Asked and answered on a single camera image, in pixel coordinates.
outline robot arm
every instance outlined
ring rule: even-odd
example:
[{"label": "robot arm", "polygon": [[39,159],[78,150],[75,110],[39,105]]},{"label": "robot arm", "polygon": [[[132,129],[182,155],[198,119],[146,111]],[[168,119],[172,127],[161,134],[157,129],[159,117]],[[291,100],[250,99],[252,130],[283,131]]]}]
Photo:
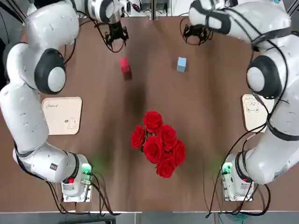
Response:
[{"label": "robot arm", "polygon": [[126,27],[121,25],[124,6],[118,0],[73,0],[72,4],[89,18],[108,24],[110,33],[105,34],[105,39],[111,48],[112,42],[119,38],[126,45],[128,32]]},{"label": "robot arm", "polygon": [[[232,10],[224,5],[221,0],[195,0],[190,6],[191,26],[185,30],[185,38],[196,29],[207,28],[247,43],[254,42],[261,54],[248,67],[249,88],[263,97],[275,98],[277,102],[286,85],[283,101],[278,103],[270,119],[275,129],[267,128],[259,144],[246,152],[244,161],[240,153],[230,154],[222,168],[226,200],[243,201],[247,192],[247,198],[253,192],[253,185],[249,190],[251,181],[269,183],[299,161],[299,38],[291,34],[289,16],[272,1],[249,0],[232,7]],[[285,61],[266,40],[279,47]],[[285,62],[288,66],[287,82]]]},{"label": "robot arm", "polygon": [[[2,115],[15,142],[14,160],[46,181],[61,182],[64,196],[73,202],[86,198],[91,166],[83,155],[47,143],[49,128],[40,92],[57,94],[64,87],[64,59],[58,49],[78,35],[77,7],[91,18],[114,26],[118,34],[120,28],[124,30],[117,1],[67,0],[42,7],[26,20],[28,43],[16,44],[9,51],[5,64],[10,82],[0,91]],[[128,38],[121,34],[110,33],[110,42]]]}]

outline green light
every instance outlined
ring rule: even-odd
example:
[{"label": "green light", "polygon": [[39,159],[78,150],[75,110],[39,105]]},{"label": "green light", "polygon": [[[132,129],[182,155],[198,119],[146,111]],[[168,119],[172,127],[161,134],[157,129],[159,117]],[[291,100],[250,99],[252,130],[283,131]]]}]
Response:
[{"label": "green light", "polygon": [[233,164],[231,162],[226,162],[223,164],[223,171],[230,173],[230,169],[232,168]]},{"label": "green light", "polygon": [[83,174],[90,174],[92,172],[92,167],[88,163],[82,164],[82,173]]}]

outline red rose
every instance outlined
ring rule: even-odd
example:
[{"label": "red rose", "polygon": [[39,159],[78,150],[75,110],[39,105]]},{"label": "red rose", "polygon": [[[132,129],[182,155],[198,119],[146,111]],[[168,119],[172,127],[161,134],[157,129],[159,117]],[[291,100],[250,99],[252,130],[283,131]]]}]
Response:
[{"label": "red rose", "polygon": [[141,148],[145,142],[145,130],[141,125],[137,125],[131,136],[131,145],[133,148]]},{"label": "red rose", "polygon": [[157,164],[157,174],[164,178],[170,178],[176,168],[176,163],[170,153],[163,153],[160,162]]},{"label": "red rose", "polygon": [[186,156],[186,148],[181,140],[178,140],[177,145],[173,148],[172,155],[177,166],[181,165],[184,162]]},{"label": "red rose", "polygon": [[143,123],[146,126],[146,130],[156,134],[163,124],[162,116],[156,111],[149,111],[144,116]]},{"label": "red rose", "polygon": [[158,137],[162,139],[163,144],[165,145],[165,151],[171,151],[177,144],[176,131],[169,125],[163,125],[158,133]]},{"label": "red rose", "polygon": [[143,152],[150,162],[154,164],[159,162],[163,152],[161,139],[158,139],[154,136],[149,136],[144,144]]}]

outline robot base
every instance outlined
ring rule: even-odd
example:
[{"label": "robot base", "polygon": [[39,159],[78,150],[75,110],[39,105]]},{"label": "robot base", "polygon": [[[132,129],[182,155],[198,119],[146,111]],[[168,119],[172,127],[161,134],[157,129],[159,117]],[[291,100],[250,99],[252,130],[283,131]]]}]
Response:
[{"label": "robot base", "polygon": [[[222,166],[221,185],[225,201],[243,201],[248,192],[250,183],[243,181],[236,173],[235,154],[230,154]],[[251,197],[253,190],[254,183],[251,185],[246,201],[253,201],[253,197]]]},{"label": "robot base", "polygon": [[69,197],[63,194],[63,202],[90,202],[92,199],[92,186],[85,185],[83,193],[79,197]]},{"label": "robot base", "polygon": [[92,167],[85,156],[77,154],[79,159],[79,170],[73,183],[61,182],[64,202],[90,202],[92,187],[90,184]]}]

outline brown table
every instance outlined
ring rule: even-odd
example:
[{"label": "brown table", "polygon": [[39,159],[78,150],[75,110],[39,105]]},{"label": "brown table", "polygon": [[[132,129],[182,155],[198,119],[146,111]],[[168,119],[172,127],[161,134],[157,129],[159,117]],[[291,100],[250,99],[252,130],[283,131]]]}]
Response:
[{"label": "brown table", "polygon": [[[245,132],[241,97],[249,93],[245,74],[250,46],[223,35],[214,35],[200,47],[186,45],[179,22],[180,18],[156,22],[125,19],[130,39],[118,54],[106,49],[91,23],[85,24],[68,63],[67,83],[58,96],[83,99],[80,131],[77,135],[50,136],[48,141],[87,156],[104,176],[114,211],[207,211],[218,167]],[[187,58],[185,73],[176,72],[179,56]],[[131,81],[123,79],[122,57],[129,59]],[[148,110],[160,112],[186,145],[186,160],[171,179],[159,177],[155,166],[131,148],[131,133],[142,124]],[[0,133],[0,212],[56,211],[48,186],[22,172],[13,161],[12,138],[2,116]],[[295,194],[298,170],[294,167],[270,184],[270,210],[299,210]],[[267,201],[265,190],[260,189]],[[220,201],[220,184],[217,192]],[[220,204],[215,197],[213,210],[219,211]],[[254,202],[246,203],[244,209],[262,210],[262,204],[256,194]],[[235,207],[236,203],[223,203],[222,209]],[[67,208],[74,209],[74,204]],[[91,203],[77,208],[99,210],[95,191]]]}]

